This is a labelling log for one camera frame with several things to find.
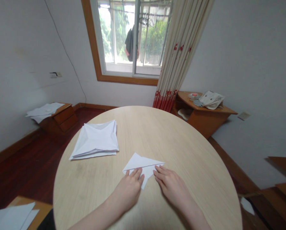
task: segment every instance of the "cable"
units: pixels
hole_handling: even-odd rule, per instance
[[[86,103],[87,103],[87,96],[86,96],[85,92],[83,91],[83,88],[82,88],[82,86],[81,86],[81,83],[80,83],[79,77],[78,77],[77,72],[76,72],[76,70],[75,70],[75,67],[74,67],[74,65],[73,65],[73,63],[72,63],[72,61],[71,61],[71,59],[70,59],[69,55],[68,55],[68,54],[67,54],[67,52],[66,52],[66,48],[65,48],[65,46],[64,46],[64,44],[63,44],[63,42],[62,42],[62,39],[61,39],[60,34],[59,34],[59,32],[58,32],[58,29],[57,29],[56,23],[55,23],[55,21],[54,21],[53,16],[51,15],[51,12],[50,12],[50,10],[49,10],[49,8],[48,8],[48,5],[47,5],[46,0],[44,0],[44,2],[45,2],[45,4],[46,4],[46,7],[47,7],[47,9],[48,9],[48,12],[49,12],[49,14],[50,14],[50,16],[51,16],[51,19],[53,20],[53,23],[54,23],[54,25],[55,25],[55,28],[56,28],[56,31],[57,31],[58,37],[60,38],[60,41],[61,41],[61,43],[62,43],[62,45],[63,45],[64,51],[65,51],[65,53],[66,53],[67,57],[69,58],[70,63],[71,63],[71,64],[72,64],[72,66],[73,66],[73,69],[74,69],[74,72],[75,72],[76,77],[77,77],[77,79],[78,79],[78,82],[79,82],[79,85],[80,85],[80,87],[81,87],[81,90],[82,90],[83,94],[85,95],[85,106],[86,106]]]

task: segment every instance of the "wall socket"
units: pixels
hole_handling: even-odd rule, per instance
[[[250,117],[250,114],[247,112],[243,112],[238,116],[238,118],[240,118],[241,120],[247,120],[247,118],[249,117]]]
[[[55,72],[49,73],[50,78],[57,78],[57,74]]]
[[[50,74],[50,78],[62,77],[61,72],[51,72],[49,74]]]

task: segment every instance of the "wooden window frame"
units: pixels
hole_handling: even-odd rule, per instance
[[[121,77],[121,76],[111,76],[111,75],[102,74],[100,59],[98,55],[98,47],[96,45],[97,44],[96,34],[95,34],[90,0],[81,0],[81,4],[82,4],[82,9],[83,9],[83,14],[86,20],[87,32],[89,36],[90,47],[91,47],[97,81],[157,86],[158,79],[141,78],[141,77]]]

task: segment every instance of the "bedside cabinet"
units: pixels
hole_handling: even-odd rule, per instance
[[[45,118],[40,126],[42,129],[51,134],[66,134],[72,128],[75,127],[78,122],[78,118],[72,107],[72,104],[61,106],[50,117]]]
[[[206,139],[211,137],[211,135],[227,120],[230,115],[238,114],[226,106],[223,106],[222,109],[218,107],[215,110],[198,107],[194,105],[190,98],[188,98],[190,93],[191,92],[186,91],[177,92],[171,113],[181,118],[181,116],[178,115],[178,111],[180,109],[193,110],[189,120],[186,122],[199,131]]]

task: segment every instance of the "baseboard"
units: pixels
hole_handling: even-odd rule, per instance
[[[27,136],[23,137],[19,141],[15,142],[8,148],[4,149],[0,152],[0,163],[2,163],[5,159],[12,156],[14,153],[19,151],[21,148],[28,145],[34,139],[36,139],[41,134],[42,129],[38,128],[37,130],[33,131],[32,133],[28,134]]]
[[[245,174],[245,172],[236,164],[236,162],[216,142],[216,140],[213,139],[213,137],[210,137],[208,141],[217,151],[228,171],[240,184],[242,184],[248,193],[254,193],[260,190],[258,186]]]
[[[118,108],[117,106],[109,106],[109,105],[96,105],[96,104],[88,104],[88,103],[80,103],[81,108],[90,108],[90,109],[103,109],[103,110],[111,110]]]

